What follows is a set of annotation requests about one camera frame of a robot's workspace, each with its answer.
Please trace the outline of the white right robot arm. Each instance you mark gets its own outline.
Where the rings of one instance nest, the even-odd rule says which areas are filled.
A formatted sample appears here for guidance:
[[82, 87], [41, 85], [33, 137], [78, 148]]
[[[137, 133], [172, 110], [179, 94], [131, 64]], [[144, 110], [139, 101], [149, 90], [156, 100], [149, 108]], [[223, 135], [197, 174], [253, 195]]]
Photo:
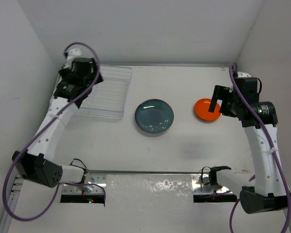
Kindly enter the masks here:
[[242, 97], [236, 90], [216, 85], [209, 111], [213, 112], [217, 101], [221, 100], [222, 115], [241, 121], [251, 150], [255, 183], [238, 178], [228, 166], [215, 166], [210, 168], [208, 184], [227, 186], [240, 198], [248, 214], [287, 209], [291, 192], [285, 190], [280, 176], [276, 164], [280, 159], [273, 157], [273, 152], [278, 151], [275, 106], [269, 101], [259, 101], [260, 79], [236, 78], [235, 83]]

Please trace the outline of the dark green rimmed plate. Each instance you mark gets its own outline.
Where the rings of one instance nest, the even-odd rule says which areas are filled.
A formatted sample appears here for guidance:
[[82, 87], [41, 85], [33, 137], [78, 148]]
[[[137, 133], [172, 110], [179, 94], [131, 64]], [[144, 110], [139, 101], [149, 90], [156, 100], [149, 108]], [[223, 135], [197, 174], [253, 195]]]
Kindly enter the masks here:
[[134, 121], [138, 128], [150, 134], [161, 134], [167, 131], [175, 119], [172, 107], [160, 99], [149, 99], [138, 105]]

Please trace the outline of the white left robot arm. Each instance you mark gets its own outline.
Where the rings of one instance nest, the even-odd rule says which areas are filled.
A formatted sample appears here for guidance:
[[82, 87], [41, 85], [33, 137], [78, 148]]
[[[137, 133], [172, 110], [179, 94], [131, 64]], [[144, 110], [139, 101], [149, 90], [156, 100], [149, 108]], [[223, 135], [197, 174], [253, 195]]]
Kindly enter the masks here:
[[77, 57], [59, 75], [61, 79], [34, 142], [23, 154], [16, 151], [12, 157], [23, 179], [51, 188], [59, 183], [80, 183], [83, 179], [84, 169], [58, 165], [53, 159], [66, 125], [91, 93], [92, 83], [103, 81], [93, 58]]

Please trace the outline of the orange plastic plate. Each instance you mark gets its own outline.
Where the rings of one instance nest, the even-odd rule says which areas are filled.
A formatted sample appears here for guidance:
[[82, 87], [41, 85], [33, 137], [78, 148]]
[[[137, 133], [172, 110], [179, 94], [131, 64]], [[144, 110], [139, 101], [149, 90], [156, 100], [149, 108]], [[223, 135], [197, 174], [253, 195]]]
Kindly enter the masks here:
[[203, 98], [199, 99], [194, 105], [195, 114], [203, 121], [216, 121], [221, 116], [220, 105], [216, 104], [214, 112], [210, 112], [210, 103], [211, 99]]

